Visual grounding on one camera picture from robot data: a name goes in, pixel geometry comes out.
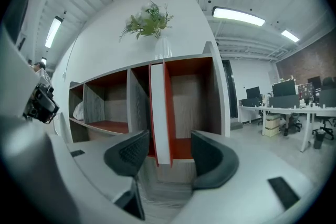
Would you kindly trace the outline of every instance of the trash can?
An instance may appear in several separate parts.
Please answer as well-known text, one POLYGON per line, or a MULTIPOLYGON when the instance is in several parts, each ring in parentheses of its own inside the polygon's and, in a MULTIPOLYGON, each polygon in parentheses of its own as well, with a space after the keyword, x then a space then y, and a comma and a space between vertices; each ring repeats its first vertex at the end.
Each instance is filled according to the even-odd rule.
POLYGON ((325 135, 326 135, 325 132, 316 132, 315 133, 314 148, 316 148, 317 150, 319 150, 321 148, 325 135))

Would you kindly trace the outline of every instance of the glass vase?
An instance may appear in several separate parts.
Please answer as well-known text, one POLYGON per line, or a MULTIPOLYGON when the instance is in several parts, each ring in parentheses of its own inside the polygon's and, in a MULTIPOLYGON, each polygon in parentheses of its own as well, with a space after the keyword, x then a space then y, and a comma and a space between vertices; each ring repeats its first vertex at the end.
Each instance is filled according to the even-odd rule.
POLYGON ((164 59, 172 57, 172 47, 166 36, 160 36, 155 44, 154 59, 164 59))

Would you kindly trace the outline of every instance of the brick wall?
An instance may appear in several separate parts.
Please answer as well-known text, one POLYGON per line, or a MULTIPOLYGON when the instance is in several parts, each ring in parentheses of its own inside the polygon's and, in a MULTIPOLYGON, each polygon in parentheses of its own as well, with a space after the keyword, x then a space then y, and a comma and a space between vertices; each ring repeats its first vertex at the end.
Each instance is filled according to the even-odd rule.
POLYGON ((296 84, 307 83, 307 79, 320 76, 336 77, 336 28, 312 45, 277 63, 280 78, 291 75, 296 84))

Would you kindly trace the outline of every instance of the desk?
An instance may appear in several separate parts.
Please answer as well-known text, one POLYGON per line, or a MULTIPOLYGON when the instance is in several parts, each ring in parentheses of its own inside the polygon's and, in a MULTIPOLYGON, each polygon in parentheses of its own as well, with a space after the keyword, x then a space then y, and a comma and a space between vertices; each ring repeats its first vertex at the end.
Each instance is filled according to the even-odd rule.
POLYGON ((301 152, 305 151, 306 146, 307 146, 307 141, 309 134, 312 133, 312 127, 313 127, 313 122, 315 119, 315 114, 317 116, 328 116, 328 117, 336 117, 336 108, 320 108, 318 106, 314 107, 305 107, 305 108, 289 108, 289 109, 282 109, 282 108, 267 108, 265 106, 258 106, 258 107, 248 107, 248 106, 239 106, 240 110, 247 110, 247 111, 256 111, 256 110, 262 110, 264 116, 263 116, 263 127, 262 127, 262 135, 265 135, 265 128, 266 128, 266 111, 269 111, 271 113, 277 113, 277 114, 286 114, 290 115, 292 113, 301 113, 301 114, 307 114, 307 122, 306 122, 306 127, 304 129, 304 138, 302 142, 302 147, 301 147, 301 152))

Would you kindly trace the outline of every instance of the ceiling light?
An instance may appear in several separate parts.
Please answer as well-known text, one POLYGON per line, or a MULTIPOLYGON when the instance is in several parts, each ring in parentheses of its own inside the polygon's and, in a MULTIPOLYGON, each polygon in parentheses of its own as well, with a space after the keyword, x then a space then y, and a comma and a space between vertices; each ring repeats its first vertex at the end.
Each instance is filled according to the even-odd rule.
POLYGON ((48 37, 47 37, 47 40, 46 40, 46 47, 47 48, 51 48, 52 46, 52 43, 54 41, 54 38, 55 38, 55 35, 56 35, 56 32, 59 28, 59 26, 61 25, 61 23, 63 22, 63 20, 56 16, 54 18, 54 20, 52 21, 52 24, 51 24, 51 27, 50 27, 50 30, 49 30, 49 33, 48 33, 48 37))
POLYGON ((290 32, 288 32, 287 30, 283 31, 281 34, 283 36, 288 37, 289 39, 293 40, 294 42, 299 41, 299 39, 296 36, 294 36, 293 34, 291 34, 290 32))
POLYGON ((239 12, 232 9, 227 8, 220 8, 220 7, 214 7, 212 11, 212 16, 214 18, 222 18, 222 19, 230 19, 230 20, 240 20, 242 22, 262 26, 265 22, 265 20, 260 19, 256 16, 239 12))

